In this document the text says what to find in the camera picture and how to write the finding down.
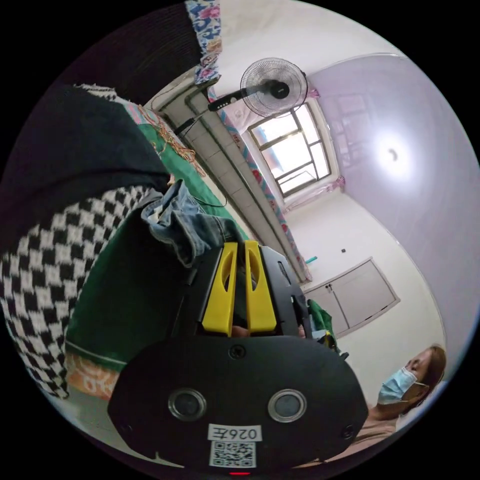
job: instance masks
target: white cabinet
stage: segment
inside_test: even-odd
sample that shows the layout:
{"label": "white cabinet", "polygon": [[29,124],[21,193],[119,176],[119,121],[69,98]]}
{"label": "white cabinet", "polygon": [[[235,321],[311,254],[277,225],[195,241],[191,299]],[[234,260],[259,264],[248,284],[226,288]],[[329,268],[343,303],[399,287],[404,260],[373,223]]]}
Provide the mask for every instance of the white cabinet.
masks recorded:
{"label": "white cabinet", "polygon": [[356,330],[400,301],[371,258],[305,296],[331,315],[337,336]]}

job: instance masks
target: surgical mask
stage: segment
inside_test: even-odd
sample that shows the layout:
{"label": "surgical mask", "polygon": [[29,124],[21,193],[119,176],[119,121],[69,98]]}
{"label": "surgical mask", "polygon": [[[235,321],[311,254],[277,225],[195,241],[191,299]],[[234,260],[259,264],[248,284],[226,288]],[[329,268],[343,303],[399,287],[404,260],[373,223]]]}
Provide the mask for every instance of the surgical mask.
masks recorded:
{"label": "surgical mask", "polygon": [[402,397],[415,384],[423,385],[423,383],[418,382],[417,377],[411,371],[408,371],[405,367],[401,368],[382,384],[378,394],[378,403],[380,405],[391,405],[408,402],[408,400],[402,400]]}

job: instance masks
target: qr code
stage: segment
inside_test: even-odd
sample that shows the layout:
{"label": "qr code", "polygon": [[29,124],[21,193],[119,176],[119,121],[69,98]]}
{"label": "qr code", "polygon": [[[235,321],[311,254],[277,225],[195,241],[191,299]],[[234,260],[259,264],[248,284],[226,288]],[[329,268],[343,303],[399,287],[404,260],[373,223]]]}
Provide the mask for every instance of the qr code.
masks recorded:
{"label": "qr code", "polygon": [[255,468],[256,463],[255,442],[213,441],[211,443],[210,465],[212,467]]}

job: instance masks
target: lavender ceiling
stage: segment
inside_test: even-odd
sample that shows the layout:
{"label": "lavender ceiling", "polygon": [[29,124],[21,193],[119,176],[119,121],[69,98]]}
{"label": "lavender ceiling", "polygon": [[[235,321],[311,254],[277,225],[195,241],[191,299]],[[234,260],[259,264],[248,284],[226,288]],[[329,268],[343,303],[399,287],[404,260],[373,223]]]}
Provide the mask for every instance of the lavender ceiling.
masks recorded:
{"label": "lavender ceiling", "polygon": [[449,374],[480,303],[480,168],[470,141],[407,58],[347,60],[309,80],[320,93],[346,192],[396,237],[430,286]]}

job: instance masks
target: denim jeans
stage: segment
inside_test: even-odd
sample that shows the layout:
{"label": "denim jeans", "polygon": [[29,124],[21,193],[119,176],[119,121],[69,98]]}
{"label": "denim jeans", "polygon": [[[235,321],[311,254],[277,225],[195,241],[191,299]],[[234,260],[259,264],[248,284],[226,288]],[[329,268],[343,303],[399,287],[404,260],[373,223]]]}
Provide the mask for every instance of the denim jeans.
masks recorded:
{"label": "denim jeans", "polygon": [[186,268],[191,268],[200,256],[222,247],[225,242],[238,243],[240,255],[234,317],[236,325],[246,326],[246,276],[242,255],[245,251],[244,239],[235,221],[205,213],[183,180],[175,182],[165,195],[156,192],[145,200],[152,201],[143,208],[142,220],[148,224],[153,237],[169,246]]}

